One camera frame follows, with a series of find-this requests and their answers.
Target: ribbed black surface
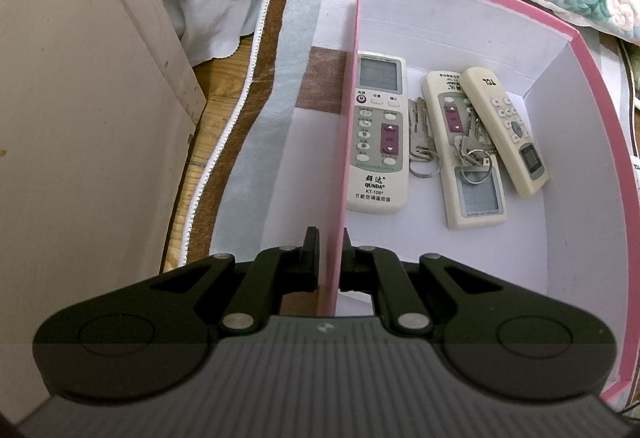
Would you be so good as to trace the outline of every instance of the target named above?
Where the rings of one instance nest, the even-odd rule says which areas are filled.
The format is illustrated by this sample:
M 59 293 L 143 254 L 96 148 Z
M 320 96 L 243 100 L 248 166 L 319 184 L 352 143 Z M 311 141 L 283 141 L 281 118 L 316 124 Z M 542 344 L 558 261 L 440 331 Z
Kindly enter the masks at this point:
M 620 438 L 629 427 L 593 397 L 523 406 L 476 392 L 427 342 L 396 338 L 377 318 L 272 317 L 257 335 L 225 339 L 171 392 L 120 407 L 54 397 L 20 429 L 30 438 Z

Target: metal key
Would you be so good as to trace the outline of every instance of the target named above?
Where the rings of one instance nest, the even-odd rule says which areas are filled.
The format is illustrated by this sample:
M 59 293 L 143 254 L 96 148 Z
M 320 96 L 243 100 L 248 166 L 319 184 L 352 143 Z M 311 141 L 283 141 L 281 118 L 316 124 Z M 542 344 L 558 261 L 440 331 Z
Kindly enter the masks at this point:
M 435 150 L 424 99 L 409 99 L 409 158 L 429 162 L 433 160 Z
M 468 134 L 457 136 L 454 139 L 454 147 L 462 165 L 487 167 L 489 165 L 487 154 L 497 152 L 494 142 L 474 109 L 471 110 Z

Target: purple button panel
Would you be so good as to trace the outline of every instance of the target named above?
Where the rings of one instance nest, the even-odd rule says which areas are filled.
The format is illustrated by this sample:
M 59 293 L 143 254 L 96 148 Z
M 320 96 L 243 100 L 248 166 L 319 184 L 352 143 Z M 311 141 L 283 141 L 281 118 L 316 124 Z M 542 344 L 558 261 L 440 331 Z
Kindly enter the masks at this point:
M 395 124 L 382 124 L 380 131 L 380 152 L 398 156 L 400 128 Z
M 447 125 L 449 126 L 450 132 L 462 132 L 462 119 L 460 118 L 460 113 L 456 106 L 445 106 L 444 116 L 447 119 Z

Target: key ring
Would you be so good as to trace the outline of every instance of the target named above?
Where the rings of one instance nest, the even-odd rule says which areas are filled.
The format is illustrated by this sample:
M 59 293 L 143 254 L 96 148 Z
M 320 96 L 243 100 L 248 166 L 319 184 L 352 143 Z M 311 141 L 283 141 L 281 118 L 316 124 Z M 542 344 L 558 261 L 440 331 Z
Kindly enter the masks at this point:
M 491 172 L 494 169 L 494 162 L 493 162 L 493 160 L 491 160 L 491 155 L 489 155 L 489 153 L 487 153 L 487 151 L 485 151 L 484 149 L 472 149 L 471 151 L 468 151 L 468 153 L 465 156 L 468 157 L 468 155 L 476 153 L 476 152 L 484 153 L 486 158 L 489 159 L 489 169 L 486 171 L 486 174 L 484 175 L 484 178 L 482 178 L 479 182 L 473 182 L 469 178 L 466 177 L 466 175 L 465 175 L 465 167 L 462 166 L 460 168 L 460 174 L 462 175 L 462 179 L 465 182 L 467 182 L 469 185 L 480 185 L 481 183 L 484 183 L 488 179 L 488 177 L 491 176 Z
M 417 155 L 413 155 L 413 158 L 409 157 L 409 172 L 414 175 L 416 178 L 432 178 L 434 176 L 437 176 L 440 173 L 440 170 L 442 169 L 442 160 L 440 159 L 439 155 L 435 152 L 432 151 L 430 149 L 420 149 L 418 150 L 416 153 L 418 153 Z M 418 155 L 427 155 L 430 154 L 434 157 L 436 157 L 438 159 L 438 168 L 432 172 L 432 173 L 418 173 L 418 171 L 414 171 L 413 169 L 411 169 L 411 162 L 428 162 L 429 160 L 426 159 L 421 159 Z

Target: tcl remote control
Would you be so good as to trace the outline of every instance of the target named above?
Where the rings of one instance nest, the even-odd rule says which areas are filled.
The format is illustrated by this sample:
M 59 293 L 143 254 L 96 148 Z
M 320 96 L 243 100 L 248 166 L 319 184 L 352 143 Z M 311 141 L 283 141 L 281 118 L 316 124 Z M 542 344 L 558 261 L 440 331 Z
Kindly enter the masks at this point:
M 347 208 L 388 214 L 404 206 L 409 185 L 404 59 L 359 52 L 354 94 Z
M 463 165 L 458 158 L 456 143 L 474 135 L 471 124 L 477 118 L 460 86 L 460 74 L 428 73 L 422 78 L 422 94 L 442 163 L 440 177 L 447 227 L 487 227 L 506 221 L 504 190 L 495 154 L 488 155 L 491 166 Z
M 549 180 L 549 173 L 500 81 L 491 70 L 475 67 L 462 73 L 460 84 L 491 135 L 516 191 L 522 198 L 533 196 Z

